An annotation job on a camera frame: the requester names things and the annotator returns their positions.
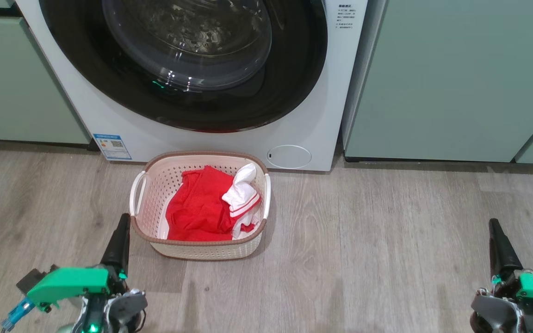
washing machine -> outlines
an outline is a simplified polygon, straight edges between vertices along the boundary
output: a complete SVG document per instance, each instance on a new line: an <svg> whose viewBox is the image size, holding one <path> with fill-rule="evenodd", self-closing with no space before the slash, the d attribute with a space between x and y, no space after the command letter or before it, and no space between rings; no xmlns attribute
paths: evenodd
<svg viewBox="0 0 533 333"><path fill-rule="evenodd" d="M108 160L330 170L366 0L16 2Z"/></svg>

gray wood floor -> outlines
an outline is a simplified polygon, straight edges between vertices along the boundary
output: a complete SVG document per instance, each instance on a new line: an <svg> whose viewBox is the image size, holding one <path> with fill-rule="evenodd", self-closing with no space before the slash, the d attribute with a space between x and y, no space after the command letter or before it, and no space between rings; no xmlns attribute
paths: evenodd
<svg viewBox="0 0 533 333"><path fill-rule="evenodd" d="M99 261L142 165L78 149L0 144L0 321L32 268ZM147 333L459 333L489 283L490 217L533 268L533 167L348 165L271 173L272 219L247 259L161 257L131 237L129 284ZM77 311L32 312L53 333Z"/></svg>

red cloth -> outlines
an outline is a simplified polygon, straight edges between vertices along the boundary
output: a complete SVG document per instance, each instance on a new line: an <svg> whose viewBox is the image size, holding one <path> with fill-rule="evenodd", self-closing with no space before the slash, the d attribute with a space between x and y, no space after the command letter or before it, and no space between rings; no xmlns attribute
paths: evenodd
<svg viewBox="0 0 533 333"><path fill-rule="evenodd" d="M182 186L167 205L166 219L170 226L167 238L189 242L230 241L236 219L230 217L229 205L222 200L222 195L231 184L232 176L209 165L202 170L184 171Z"/></svg>

blue and white sticker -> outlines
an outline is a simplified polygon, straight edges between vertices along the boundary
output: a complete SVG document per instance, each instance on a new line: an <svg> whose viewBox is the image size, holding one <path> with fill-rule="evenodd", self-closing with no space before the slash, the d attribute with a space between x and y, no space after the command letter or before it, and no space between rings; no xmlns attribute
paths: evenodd
<svg viewBox="0 0 533 333"><path fill-rule="evenodd" d="M132 160L120 135L94 134L93 138L109 160Z"/></svg>

cable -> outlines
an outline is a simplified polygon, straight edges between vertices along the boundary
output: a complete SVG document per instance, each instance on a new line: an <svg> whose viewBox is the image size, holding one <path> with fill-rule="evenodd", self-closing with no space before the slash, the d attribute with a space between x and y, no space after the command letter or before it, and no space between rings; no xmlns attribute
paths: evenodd
<svg viewBox="0 0 533 333"><path fill-rule="evenodd" d="M143 319L141 320L141 325L139 326L138 329L136 329L136 331L134 333L137 333L139 331L141 331L143 329L143 327L145 326L145 320L146 318L148 317L148 313L145 312L145 309L143 310Z"/></svg>

